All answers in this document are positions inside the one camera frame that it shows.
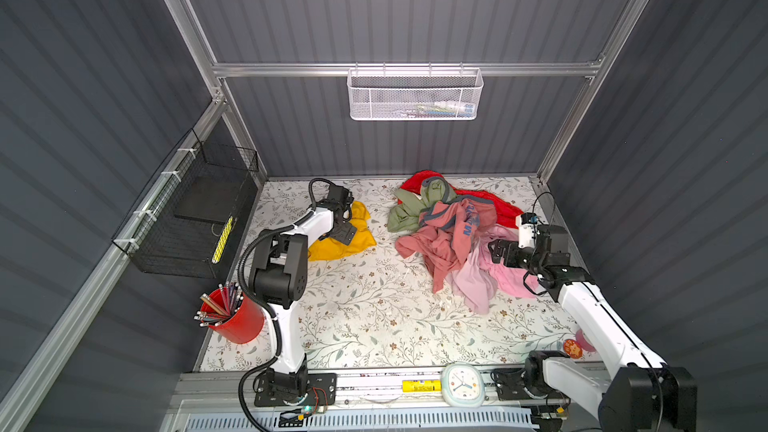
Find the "yellow t-shirt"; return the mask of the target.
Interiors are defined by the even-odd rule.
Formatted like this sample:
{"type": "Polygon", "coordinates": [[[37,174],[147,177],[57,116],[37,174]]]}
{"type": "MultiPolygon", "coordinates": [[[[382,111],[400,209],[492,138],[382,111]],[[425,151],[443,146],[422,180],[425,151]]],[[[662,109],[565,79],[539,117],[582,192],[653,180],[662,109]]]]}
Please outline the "yellow t-shirt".
{"type": "Polygon", "coordinates": [[[377,242],[368,227],[370,213],[362,202],[351,205],[349,221],[332,232],[327,238],[316,241],[309,247],[309,261],[334,261],[360,254],[375,247],[377,242]]]}

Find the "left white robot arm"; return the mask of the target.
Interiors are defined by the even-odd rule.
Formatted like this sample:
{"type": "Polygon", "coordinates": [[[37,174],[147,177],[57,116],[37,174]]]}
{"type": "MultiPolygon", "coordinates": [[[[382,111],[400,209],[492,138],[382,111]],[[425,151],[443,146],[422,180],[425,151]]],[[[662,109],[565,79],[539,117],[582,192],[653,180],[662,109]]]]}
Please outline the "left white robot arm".
{"type": "Polygon", "coordinates": [[[314,178],[308,192],[306,213],[284,226],[262,230],[243,250],[237,267],[245,296],[269,319],[272,357],[263,367],[264,387],[290,397],[304,395],[308,387],[298,302],[308,284],[309,248],[330,238],[347,245],[357,232],[351,224],[354,199],[349,189],[314,178]]]}

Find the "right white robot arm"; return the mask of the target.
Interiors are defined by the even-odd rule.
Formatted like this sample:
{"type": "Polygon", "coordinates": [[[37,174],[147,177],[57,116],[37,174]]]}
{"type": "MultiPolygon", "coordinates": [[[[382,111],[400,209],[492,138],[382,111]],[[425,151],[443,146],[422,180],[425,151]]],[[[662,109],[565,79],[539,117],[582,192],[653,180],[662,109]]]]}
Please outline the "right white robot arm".
{"type": "Polygon", "coordinates": [[[572,264],[568,232],[534,224],[527,215],[515,240],[483,246],[495,264],[535,277],[585,333],[604,364],[599,373],[565,352],[533,351],[524,363],[526,392],[560,393],[589,412],[604,431],[693,431],[698,387],[683,367],[672,367],[648,347],[603,296],[589,272],[572,264]]]}

